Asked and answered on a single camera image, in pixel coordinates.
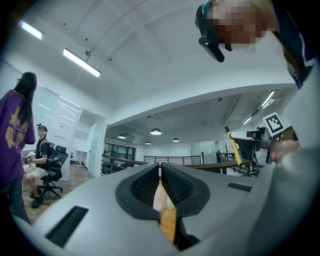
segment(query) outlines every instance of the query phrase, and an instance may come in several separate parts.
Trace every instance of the person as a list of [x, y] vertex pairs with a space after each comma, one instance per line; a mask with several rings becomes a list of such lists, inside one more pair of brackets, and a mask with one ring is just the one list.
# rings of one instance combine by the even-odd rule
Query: person
[[28, 223], [22, 198], [21, 152], [25, 144], [36, 141], [32, 111], [36, 87], [36, 74], [26, 72], [17, 80], [16, 87], [0, 99], [0, 197], [8, 199], [12, 213]]
[[[288, 72], [300, 89], [319, 61], [319, 40], [308, 28], [317, 17], [313, 13], [317, 8], [312, 4], [288, 0], [207, 0], [199, 8], [201, 18], [210, 26], [207, 30], [216, 31], [221, 44], [255, 44], [271, 32], [281, 44]], [[307, 20], [302, 12], [308, 13]], [[271, 160], [279, 162], [299, 149], [298, 141], [274, 141], [270, 146]]]
[[52, 156], [52, 150], [49, 141], [46, 139], [47, 132], [48, 129], [44, 125], [38, 127], [39, 141], [36, 144], [35, 159], [30, 160], [29, 164], [23, 166], [25, 179], [32, 190], [30, 197], [34, 199], [31, 202], [31, 207], [34, 209], [38, 208], [43, 200], [43, 197], [39, 197], [41, 189], [37, 188], [36, 178], [41, 179], [49, 174], [50, 164], [48, 159]]

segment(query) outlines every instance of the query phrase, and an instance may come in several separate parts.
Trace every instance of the shorts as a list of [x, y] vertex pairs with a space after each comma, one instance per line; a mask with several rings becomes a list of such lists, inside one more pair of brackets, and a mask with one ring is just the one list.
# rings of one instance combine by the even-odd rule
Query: shorts
[[48, 175], [48, 172], [39, 167], [32, 167], [30, 164], [23, 165], [23, 171], [26, 177], [33, 176], [37, 179], [41, 179]]

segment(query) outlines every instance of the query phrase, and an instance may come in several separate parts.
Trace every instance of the man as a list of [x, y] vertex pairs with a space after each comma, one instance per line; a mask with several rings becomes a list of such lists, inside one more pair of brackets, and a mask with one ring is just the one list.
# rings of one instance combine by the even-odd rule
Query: man
[[[301, 88], [319, 61], [319, 37], [312, 31], [317, 24], [315, 2], [292, 0], [207, 0], [199, 6], [196, 26], [207, 31], [208, 39], [218, 34], [220, 44], [254, 44], [266, 32], [279, 41], [287, 69]], [[274, 141], [271, 161], [279, 162], [288, 153], [299, 150], [298, 141]]]
[[41, 179], [43, 176], [48, 175], [48, 169], [50, 164], [48, 163], [48, 159], [52, 155], [52, 150], [49, 141], [47, 141], [48, 129], [44, 125], [38, 127], [38, 136], [39, 141], [36, 145], [35, 151], [35, 159], [29, 161], [30, 164], [24, 165], [23, 170], [25, 173], [25, 179], [32, 190], [32, 197], [34, 197], [31, 202], [31, 207], [36, 209], [40, 206], [43, 198], [39, 198], [39, 193], [41, 193], [40, 189], [37, 189], [36, 178]]

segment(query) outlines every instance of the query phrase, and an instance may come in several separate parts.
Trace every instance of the hand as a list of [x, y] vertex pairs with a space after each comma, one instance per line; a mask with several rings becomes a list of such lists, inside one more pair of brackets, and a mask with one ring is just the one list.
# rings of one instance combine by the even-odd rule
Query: hand
[[300, 143], [298, 141], [278, 141], [275, 140], [270, 145], [271, 158], [270, 162], [279, 163], [283, 157], [291, 152], [298, 151]]

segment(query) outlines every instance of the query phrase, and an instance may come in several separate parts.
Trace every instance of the wooden floor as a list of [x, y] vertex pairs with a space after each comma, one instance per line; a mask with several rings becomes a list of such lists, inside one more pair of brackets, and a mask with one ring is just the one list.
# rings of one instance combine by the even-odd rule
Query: wooden floor
[[[85, 167], [75, 167], [74, 164], [70, 165], [70, 180], [69, 181], [57, 181], [54, 184], [57, 187], [62, 187], [63, 193], [60, 192], [59, 189], [56, 190], [56, 192], [61, 195], [61, 197], [65, 196], [66, 194], [70, 193], [72, 190], [74, 190], [76, 187], [80, 186], [81, 184], [85, 183], [86, 181], [90, 180], [90, 177], [88, 175], [88, 171]], [[39, 179], [36, 179], [37, 185], [42, 185], [42, 181]], [[33, 209], [31, 208], [31, 202], [33, 199], [29, 197], [29, 194], [31, 193], [30, 186], [25, 183], [24, 184], [24, 192], [22, 192], [22, 198], [24, 201], [24, 206], [26, 213], [29, 217], [29, 220], [31, 224], [46, 210], [49, 206], [47, 206], [46, 199], [42, 201], [42, 204], [39, 208]], [[58, 199], [58, 197], [50, 192], [50, 205], [53, 205]]]
[[176, 208], [168, 209], [167, 198], [168, 195], [160, 181], [154, 195], [153, 208], [160, 212], [160, 229], [173, 243], [176, 230]]
[[[90, 180], [91, 178], [88, 175], [88, 171], [84, 167], [75, 167], [74, 164], [70, 166], [70, 180], [69, 181], [58, 181], [55, 182], [57, 187], [62, 187], [63, 193], [60, 193], [60, 190], [57, 189], [57, 193], [62, 197], [66, 194], [70, 193], [76, 187]], [[42, 185], [41, 180], [37, 180], [38, 185]], [[25, 210], [30, 219], [31, 224], [46, 210], [49, 206], [46, 204], [46, 200], [42, 201], [42, 204], [39, 208], [33, 209], [31, 208], [31, 202], [33, 199], [29, 197], [31, 189], [28, 184], [24, 184], [24, 192], [22, 193]], [[161, 221], [160, 221], [160, 229], [164, 232], [164, 234], [168, 237], [168, 239], [173, 242], [175, 236], [175, 228], [176, 228], [176, 208], [173, 210], [169, 210], [167, 207], [167, 198], [168, 195], [161, 184], [159, 182], [159, 187], [154, 195], [154, 204], [153, 208], [160, 212]], [[53, 205], [58, 199], [56, 195], [50, 193], [50, 205]]]

